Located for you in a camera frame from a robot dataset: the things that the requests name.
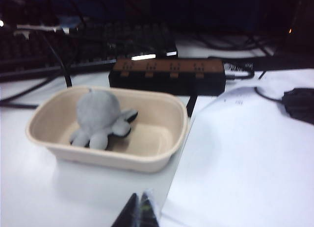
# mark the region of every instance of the food container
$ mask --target food container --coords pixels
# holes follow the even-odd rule
[[[109,137],[105,151],[72,146],[70,135],[79,128],[76,104],[89,89],[113,93],[121,109],[138,110],[126,138]],[[104,87],[72,87],[39,106],[26,128],[28,138],[47,147],[57,158],[142,172],[163,168],[187,133],[183,103],[170,94]]]

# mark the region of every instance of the sheet of paper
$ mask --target sheet of paper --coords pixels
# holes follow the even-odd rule
[[[161,227],[314,226],[314,126],[258,96],[255,85],[279,98],[313,87],[314,71],[240,82],[195,116]]]

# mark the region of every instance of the gray plush toy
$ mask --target gray plush toy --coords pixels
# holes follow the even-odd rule
[[[80,129],[70,137],[74,146],[105,150],[108,136],[127,136],[130,122],[138,112],[134,109],[120,110],[117,98],[108,91],[90,90],[77,103],[77,118]]]

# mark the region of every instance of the keyboard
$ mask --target keyboard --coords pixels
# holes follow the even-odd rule
[[[119,58],[178,57],[174,38],[165,24],[115,22],[43,34],[71,75],[110,70]],[[0,46],[0,82],[47,77],[60,70],[37,31],[5,33]]]

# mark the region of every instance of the power strip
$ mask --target power strip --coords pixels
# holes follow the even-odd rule
[[[118,59],[109,83],[182,96],[218,96],[225,91],[226,75],[219,59]]]

